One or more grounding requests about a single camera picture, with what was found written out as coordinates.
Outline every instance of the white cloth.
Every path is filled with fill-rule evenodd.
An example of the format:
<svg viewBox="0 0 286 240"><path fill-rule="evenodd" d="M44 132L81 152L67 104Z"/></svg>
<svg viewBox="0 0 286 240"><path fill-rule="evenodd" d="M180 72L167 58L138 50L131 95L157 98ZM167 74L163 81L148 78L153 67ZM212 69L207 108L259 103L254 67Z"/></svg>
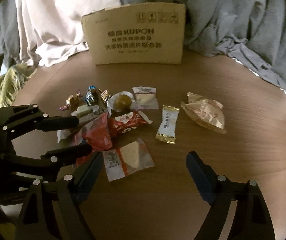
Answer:
<svg viewBox="0 0 286 240"><path fill-rule="evenodd" d="M88 49L81 17L121 5L120 0L16 0L20 59L28 65L53 64Z"/></svg>

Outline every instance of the printed symbol on box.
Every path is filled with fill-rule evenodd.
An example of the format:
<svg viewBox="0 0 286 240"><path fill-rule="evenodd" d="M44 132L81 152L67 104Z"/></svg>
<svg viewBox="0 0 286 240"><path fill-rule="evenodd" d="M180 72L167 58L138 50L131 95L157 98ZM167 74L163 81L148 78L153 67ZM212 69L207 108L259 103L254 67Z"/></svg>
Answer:
<svg viewBox="0 0 286 240"><path fill-rule="evenodd" d="M146 22L146 15L144 12L137 13L136 18L138 20L138 23L145 23Z"/></svg>
<svg viewBox="0 0 286 240"><path fill-rule="evenodd" d="M179 23L179 14L169 13L169 23Z"/></svg>
<svg viewBox="0 0 286 240"><path fill-rule="evenodd" d="M149 22L149 23L156 23L157 22L156 12L148 12L147 13L147 22Z"/></svg>
<svg viewBox="0 0 286 240"><path fill-rule="evenodd" d="M169 21L168 13L167 12L158 12L157 13L157 20L159 23L167 23Z"/></svg>

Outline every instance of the red plastic wrapper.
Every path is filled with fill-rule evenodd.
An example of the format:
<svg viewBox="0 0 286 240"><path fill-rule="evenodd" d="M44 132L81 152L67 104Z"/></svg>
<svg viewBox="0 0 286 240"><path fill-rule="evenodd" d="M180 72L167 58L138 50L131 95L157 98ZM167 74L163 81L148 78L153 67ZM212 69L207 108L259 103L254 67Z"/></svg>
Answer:
<svg viewBox="0 0 286 240"><path fill-rule="evenodd" d="M101 114L98 118L89 122L82 129L73 135L72 146L79 145L82 141L86 141L92 146L92 152L104 151L112 147L111 137L107 126L108 113ZM76 160L75 166L87 162L90 154L80 157Z"/></svg>
<svg viewBox="0 0 286 240"><path fill-rule="evenodd" d="M111 138L118 134L126 133L130 130L136 129L142 124L151 124L151 121L143 112L133 111L115 118L110 118L108 127Z"/></svg>

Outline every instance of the pile of candy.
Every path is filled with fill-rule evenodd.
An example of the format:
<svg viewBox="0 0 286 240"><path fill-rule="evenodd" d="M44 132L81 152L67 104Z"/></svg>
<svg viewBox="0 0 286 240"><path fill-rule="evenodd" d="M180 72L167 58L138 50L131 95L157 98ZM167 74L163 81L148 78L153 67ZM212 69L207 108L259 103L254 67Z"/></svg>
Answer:
<svg viewBox="0 0 286 240"><path fill-rule="evenodd" d="M143 109L158 109L156 88L134 87L132 93L122 91L111 96L108 90L102 91L90 86L83 97L80 90L71 95L60 110L71 111L79 118L79 125L69 130L58 131L58 143L69 140L70 145L88 143L93 151L102 152L109 181L123 178L136 171L155 166L142 139L137 139L124 147L113 147L111 138L126 133L151 121ZM223 105L203 96L188 93L188 104L181 103L187 115L197 124L208 129L225 133ZM179 108L163 106L162 123L155 136L168 144L175 144L175 125ZM79 158L75 166L82 165L90 158Z"/></svg>

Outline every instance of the white and gold candy wrapper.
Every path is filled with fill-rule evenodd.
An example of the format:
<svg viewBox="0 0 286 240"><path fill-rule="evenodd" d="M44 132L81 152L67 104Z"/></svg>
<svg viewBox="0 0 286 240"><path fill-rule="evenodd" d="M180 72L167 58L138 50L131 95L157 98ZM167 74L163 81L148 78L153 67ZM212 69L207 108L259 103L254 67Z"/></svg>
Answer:
<svg viewBox="0 0 286 240"><path fill-rule="evenodd" d="M157 131L155 139L168 144L175 144L175 125L179 115L179 108L163 106L162 123Z"/></svg>
<svg viewBox="0 0 286 240"><path fill-rule="evenodd" d="M181 103L187 115L198 125L219 133L226 133L224 129L223 105L204 96L187 93L188 104Z"/></svg>

